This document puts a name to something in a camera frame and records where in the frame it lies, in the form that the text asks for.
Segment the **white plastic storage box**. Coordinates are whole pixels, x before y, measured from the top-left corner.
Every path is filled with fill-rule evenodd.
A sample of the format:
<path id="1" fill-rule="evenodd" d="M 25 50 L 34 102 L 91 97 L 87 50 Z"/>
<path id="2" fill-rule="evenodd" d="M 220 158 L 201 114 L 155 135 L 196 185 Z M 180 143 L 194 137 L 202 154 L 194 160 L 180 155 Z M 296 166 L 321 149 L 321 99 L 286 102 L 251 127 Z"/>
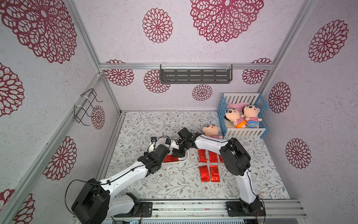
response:
<path id="1" fill-rule="evenodd" d="M 157 148 L 157 146 L 159 146 L 160 144 L 166 146 L 169 148 L 170 150 L 170 153 L 168 155 L 172 155 L 173 156 L 173 150 L 174 149 L 178 149 L 179 146 L 177 145 L 176 143 L 176 140 L 175 139 L 172 139 L 171 141 L 171 145 L 166 145 L 165 144 L 165 141 L 166 141 L 166 138 L 160 138 L 160 139 L 157 139 L 157 141 L 155 143 L 150 143 L 148 149 L 147 149 L 147 152 L 152 152 L 154 151 L 154 149 Z M 185 156 L 184 157 L 178 157 L 179 161 L 178 162 L 171 162 L 171 163 L 167 163 L 167 164 L 175 164 L 175 163 L 183 163 L 183 162 L 186 162 L 189 158 L 189 153 L 188 152 L 185 152 Z"/>

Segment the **red tea bag box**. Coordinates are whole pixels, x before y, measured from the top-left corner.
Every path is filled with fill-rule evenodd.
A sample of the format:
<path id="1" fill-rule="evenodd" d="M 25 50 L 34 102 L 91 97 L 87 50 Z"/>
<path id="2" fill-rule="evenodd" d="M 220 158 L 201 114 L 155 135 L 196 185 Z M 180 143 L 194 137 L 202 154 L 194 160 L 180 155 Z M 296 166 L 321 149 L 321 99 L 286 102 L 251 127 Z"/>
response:
<path id="1" fill-rule="evenodd" d="M 219 183 L 220 182 L 220 173 L 218 165 L 210 165 L 210 178 L 211 182 Z"/>

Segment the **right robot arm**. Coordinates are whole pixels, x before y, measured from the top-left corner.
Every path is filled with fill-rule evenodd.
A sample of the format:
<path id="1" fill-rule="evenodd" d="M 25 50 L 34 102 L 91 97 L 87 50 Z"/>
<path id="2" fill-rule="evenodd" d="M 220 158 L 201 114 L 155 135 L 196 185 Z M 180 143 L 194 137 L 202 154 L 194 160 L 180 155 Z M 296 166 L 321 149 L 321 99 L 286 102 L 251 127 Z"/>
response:
<path id="1" fill-rule="evenodd" d="M 250 178 L 251 157 L 236 138 L 219 140 L 199 133 L 191 133 L 186 128 L 178 132 L 179 138 L 171 141 L 174 157 L 184 157 L 191 148 L 217 153 L 223 158 L 226 169 L 235 176 L 240 198 L 226 202 L 230 217 L 266 217 L 263 200 L 253 191 Z"/>

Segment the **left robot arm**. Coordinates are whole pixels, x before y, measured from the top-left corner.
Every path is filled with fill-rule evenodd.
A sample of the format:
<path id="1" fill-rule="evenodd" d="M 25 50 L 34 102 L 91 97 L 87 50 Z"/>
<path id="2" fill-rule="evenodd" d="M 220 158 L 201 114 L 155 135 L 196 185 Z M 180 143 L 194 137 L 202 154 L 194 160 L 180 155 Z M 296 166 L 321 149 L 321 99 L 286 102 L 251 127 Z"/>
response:
<path id="1" fill-rule="evenodd" d="M 107 179 L 92 178 L 84 186 L 71 206 L 71 211 L 82 224 L 100 224 L 106 218 L 118 215 L 131 217 L 139 211 L 140 200 L 133 194 L 118 194 L 132 183 L 160 170 L 170 149 L 160 144 L 127 169 Z"/>

